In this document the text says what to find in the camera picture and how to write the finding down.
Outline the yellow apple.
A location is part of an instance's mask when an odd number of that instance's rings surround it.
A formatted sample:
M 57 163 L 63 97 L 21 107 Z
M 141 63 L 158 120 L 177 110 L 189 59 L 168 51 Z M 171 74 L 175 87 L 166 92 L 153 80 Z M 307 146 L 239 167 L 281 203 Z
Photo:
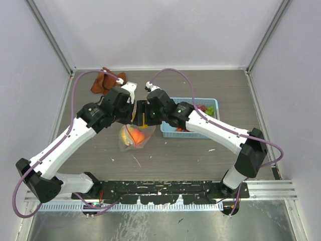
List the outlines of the yellow apple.
M 130 145 L 133 144 L 132 137 L 131 137 L 130 133 L 126 129 L 121 129 L 121 131 L 119 133 L 119 139 L 126 146 L 130 146 Z

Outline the orange pink peach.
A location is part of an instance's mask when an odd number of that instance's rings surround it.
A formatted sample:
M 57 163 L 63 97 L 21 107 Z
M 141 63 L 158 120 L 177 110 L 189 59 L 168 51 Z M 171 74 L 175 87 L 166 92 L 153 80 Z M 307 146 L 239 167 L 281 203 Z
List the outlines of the orange pink peach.
M 135 144 L 139 144 L 145 139 L 144 133 L 137 128 L 129 127 L 128 132 L 130 133 Z

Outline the clear zip top bag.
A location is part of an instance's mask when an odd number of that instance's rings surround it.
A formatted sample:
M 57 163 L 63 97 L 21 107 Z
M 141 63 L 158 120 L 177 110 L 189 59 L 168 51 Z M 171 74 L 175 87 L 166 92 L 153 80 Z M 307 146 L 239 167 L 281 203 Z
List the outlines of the clear zip top bag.
M 134 124 L 123 125 L 119 131 L 119 149 L 127 151 L 130 149 L 141 149 L 155 133 L 156 126 L 137 126 Z

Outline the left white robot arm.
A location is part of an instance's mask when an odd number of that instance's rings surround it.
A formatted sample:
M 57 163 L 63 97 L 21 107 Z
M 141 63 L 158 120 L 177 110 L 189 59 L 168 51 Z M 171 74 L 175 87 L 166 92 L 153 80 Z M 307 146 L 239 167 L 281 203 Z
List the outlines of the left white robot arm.
M 100 102 L 82 107 L 71 125 L 42 152 L 30 160 L 21 158 L 16 168 L 23 182 L 41 203 L 59 194 L 83 193 L 89 199 L 100 194 L 99 181 L 91 173 L 61 174 L 60 167 L 85 142 L 114 122 L 128 124 L 132 118 L 136 84 L 114 87 Z

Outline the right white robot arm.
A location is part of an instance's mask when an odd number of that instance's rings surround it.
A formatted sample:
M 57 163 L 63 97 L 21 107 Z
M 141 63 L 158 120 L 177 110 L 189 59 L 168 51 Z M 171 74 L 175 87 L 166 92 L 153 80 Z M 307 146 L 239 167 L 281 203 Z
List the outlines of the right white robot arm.
M 203 113 L 192 104 L 176 103 L 164 90 L 151 91 L 146 100 L 136 103 L 135 125 L 156 126 L 167 123 L 173 128 L 195 132 L 223 145 L 237 155 L 236 162 L 223 176 L 220 192 L 230 198 L 247 178 L 255 178 L 267 155 L 261 130 L 232 127 Z

